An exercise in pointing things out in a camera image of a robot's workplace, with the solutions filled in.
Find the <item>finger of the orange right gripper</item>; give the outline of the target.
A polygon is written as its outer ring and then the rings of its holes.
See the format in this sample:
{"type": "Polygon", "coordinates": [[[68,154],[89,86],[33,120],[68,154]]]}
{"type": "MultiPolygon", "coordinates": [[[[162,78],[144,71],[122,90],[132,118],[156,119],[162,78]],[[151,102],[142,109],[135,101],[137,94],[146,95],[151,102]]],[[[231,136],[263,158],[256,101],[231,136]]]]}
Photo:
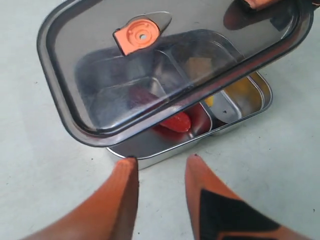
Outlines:
{"type": "Polygon", "coordinates": [[[260,11],[269,7],[275,1],[274,0],[238,0],[237,2],[246,11],[255,12],[255,11],[260,11]]]}

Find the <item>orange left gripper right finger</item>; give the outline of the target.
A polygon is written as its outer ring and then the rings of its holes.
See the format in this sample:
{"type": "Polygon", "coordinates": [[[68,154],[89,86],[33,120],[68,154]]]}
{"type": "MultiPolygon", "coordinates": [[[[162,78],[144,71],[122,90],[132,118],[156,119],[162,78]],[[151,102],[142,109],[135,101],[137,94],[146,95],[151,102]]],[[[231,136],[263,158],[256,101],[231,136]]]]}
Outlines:
{"type": "Polygon", "coordinates": [[[186,161],[185,195],[196,240],[307,239],[247,204],[197,154],[186,161]]]}

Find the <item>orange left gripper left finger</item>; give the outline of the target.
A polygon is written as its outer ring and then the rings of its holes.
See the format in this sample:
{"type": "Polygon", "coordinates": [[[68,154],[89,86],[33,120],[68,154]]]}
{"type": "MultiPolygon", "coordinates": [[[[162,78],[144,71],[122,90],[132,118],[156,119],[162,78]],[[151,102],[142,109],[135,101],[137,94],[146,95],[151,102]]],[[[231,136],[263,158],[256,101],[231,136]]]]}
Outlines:
{"type": "Polygon", "coordinates": [[[28,240],[130,240],[138,211],[139,171],[135,158],[118,161],[88,199],[28,240]]]}

